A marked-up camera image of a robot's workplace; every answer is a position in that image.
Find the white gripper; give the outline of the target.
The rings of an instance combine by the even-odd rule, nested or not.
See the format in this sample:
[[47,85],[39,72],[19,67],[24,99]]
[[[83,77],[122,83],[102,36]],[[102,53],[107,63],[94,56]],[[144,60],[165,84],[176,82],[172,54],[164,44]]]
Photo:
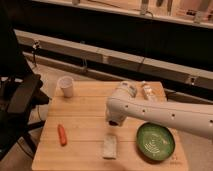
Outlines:
[[123,114],[119,114],[109,110],[106,111],[106,121],[111,126],[122,126],[125,119],[126,116]]

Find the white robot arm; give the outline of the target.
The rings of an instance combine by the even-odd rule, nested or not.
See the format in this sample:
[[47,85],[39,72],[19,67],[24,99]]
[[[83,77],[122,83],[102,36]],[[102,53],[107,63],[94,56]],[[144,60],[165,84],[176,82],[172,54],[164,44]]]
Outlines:
[[118,125],[132,117],[213,140],[213,105],[148,101],[117,89],[106,106],[110,121]]

